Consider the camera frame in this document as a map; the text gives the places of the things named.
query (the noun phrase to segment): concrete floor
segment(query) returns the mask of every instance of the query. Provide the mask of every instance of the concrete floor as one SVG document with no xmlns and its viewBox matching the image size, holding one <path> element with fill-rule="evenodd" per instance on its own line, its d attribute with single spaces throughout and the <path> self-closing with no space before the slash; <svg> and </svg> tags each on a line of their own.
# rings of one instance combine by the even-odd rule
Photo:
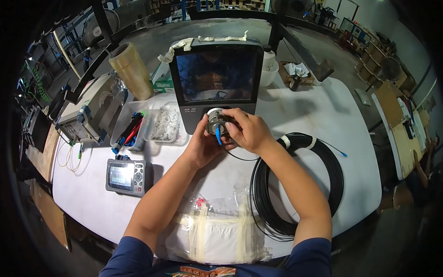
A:
<svg viewBox="0 0 443 277">
<path fill-rule="evenodd" d="M 157 56 L 164 54 L 174 41 L 199 35 L 203 37 L 241 37 L 246 30 L 249 30 L 248 37 L 257 38 L 261 43 L 266 44 L 271 26 L 262 20 L 209 19 L 187 21 L 157 27 L 150 31 L 140 31 L 131 34 L 123 42 L 133 42 L 148 70 L 153 72 L 159 64 Z M 310 30 L 293 29 L 293 33 L 311 50 L 318 62 L 323 59 L 331 61 L 335 68 L 335 72 L 331 77 L 337 78 L 346 84 L 363 115 L 366 125 L 370 127 L 378 122 L 380 115 L 375 105 L 373 103 L 371 107 L 362 105 L 354 92 L 355 88 L 363 90 L 367 88 L 367 84 L 358 77 L 354 69 L 354 66 L 358 63 L 357 59 L 351 53 L 343 51 L 329 37 Z M 92 57 L 94 58 L 97 55 L 98 52 L 94 53 Z M 277 60 L 293 61 L 294 59 L 298 62 L 302 61 L 289 43 L 281 41 L 277 50 Z M 76 68 L 80 74 L 83 73 L 82 63 L 77 64 Z M 99 66 L 95 76 L 109 72 L 111 69 L 110 64 L 104 61 Z M 75 87 L 78 79 L 70 70 L 54 81 L 48 91 L 49 95 L 54 97 L 69 78 L 69 84 Z M 375 133 L 373 142 L 376 144 L 374 147 L 379 162 L 381 179 L 384 183 L 395 172 L 392 152 L 390 152 L 389 142 L 383 127 L 376 130 Z M 421 210 L 407 207 L 398 211 L 385 211 L 381 216 L 371 215 L 369 217 L 369 219 L 364 220 L 337 238 L 337 249 L 340 249 L 340 253 L 333 256 L 334 276 L 392 276 L 398 267 L 402 253 L 407 245 L 413 241 L 420 223 Z M 44 229 L 44 227 L 39 226 L 39 222 L 35 224 L 37 229 Z M 59 269 L 58 272 L 65 272 L 72 277 L 92 276 L 97 275 L 100 267 L 104 266 L 100 266 L 92 258 L 85 258 L 88 254 L 82 252 L 83 250 L 80 248 L 73 247 L 72 253 L 66 253 L 66 250 L 59 247 L 60 245 L 53 236 L 51 237 L 51 234 L 47 232 L 40 233 L 46 237 L 43 247 L 51 249 L 54 252 L 53 257 L 58 257 L 59 260 L 64 261 L 59 263 L 64 269 Z M 80 269 L 72 266 L 79 263 L 85 264 L 85 266 Z"/>
</svg>

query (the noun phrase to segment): shirt sleeve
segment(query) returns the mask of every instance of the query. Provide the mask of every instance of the shirt sleeve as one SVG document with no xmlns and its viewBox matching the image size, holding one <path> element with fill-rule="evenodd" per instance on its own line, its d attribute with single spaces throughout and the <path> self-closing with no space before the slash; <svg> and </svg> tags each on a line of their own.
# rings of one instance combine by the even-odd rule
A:
<svg viewBox="0 0 443 277">
<path fill-rule="evenodd" d="M 291 276 L 331 276 L 331 242 L 310 238 L 297 244 L 291 252 L 286 270 Z"/>
<path fill-rule="evenodd" d="M 151 249 L 143 241 L 133 237 L 122 237 L 98 276 L 146 276 L 146 272 L 152 267 L 153 258 Z"/>
</svg>

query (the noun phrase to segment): device screen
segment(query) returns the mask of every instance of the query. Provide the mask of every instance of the device screen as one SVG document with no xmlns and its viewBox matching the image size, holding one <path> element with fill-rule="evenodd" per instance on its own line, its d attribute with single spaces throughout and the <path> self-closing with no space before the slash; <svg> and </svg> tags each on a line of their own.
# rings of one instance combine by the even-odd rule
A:
<svg viewBox="0 0 443 277">
<path fill-rule="evenodd" d="M 177 56 L 184 100 L 249 100 L 256 53 L 208 51 Z"/>
<path fill-rule="evenodd" d="M 114 188 L 131 191 L 134 167 L 134 164 L 110 164 L 108 170 L 109 185 Z"/>
</svg>

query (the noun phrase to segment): person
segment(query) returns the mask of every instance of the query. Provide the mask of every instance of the person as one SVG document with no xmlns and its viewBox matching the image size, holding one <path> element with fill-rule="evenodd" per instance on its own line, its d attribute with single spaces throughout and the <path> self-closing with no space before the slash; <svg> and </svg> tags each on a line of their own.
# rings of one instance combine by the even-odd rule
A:
<svg viewBox="0 0 443 277">
<path fill-rule="evenodd" d="M 238 108 L 225 109 L 223 114 L 234 121 L 226 123 L 230 137 L 241 147 L 260 155 L 269 165 L 300 215 L 293 249 L 285 268 L 214 266 L 173 261 L 152 265 L 157 238 L 173 218 L 195 173 L 223 151 L 216 138 L 205 132 L 208 121 L 205 114 L 183 154 L 138 203 L 123 238 L 100 272 L 100 277 L 331 276 L 332 220 L 329 204 L 320 187 L 272 137 L 263 119 Z M 230 150 L 234 145 L 229 138 L 224 138 L 223 147 Z"/>
</svg>

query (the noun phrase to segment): blue sc connector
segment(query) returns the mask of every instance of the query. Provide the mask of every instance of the blue sc connector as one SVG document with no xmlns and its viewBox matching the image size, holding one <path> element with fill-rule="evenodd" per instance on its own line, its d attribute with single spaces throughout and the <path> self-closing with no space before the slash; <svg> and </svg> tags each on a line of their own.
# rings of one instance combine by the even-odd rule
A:
<svg viewBox="0 0 443 277">
<path fill-rule="evenodd" d="M 215 137 L 217 138 L 218 144 L 222 144 L 221 136 L 220 136 L 220 125 L 217 124 L 217 127 L 215 128 Z"/>
</svg>

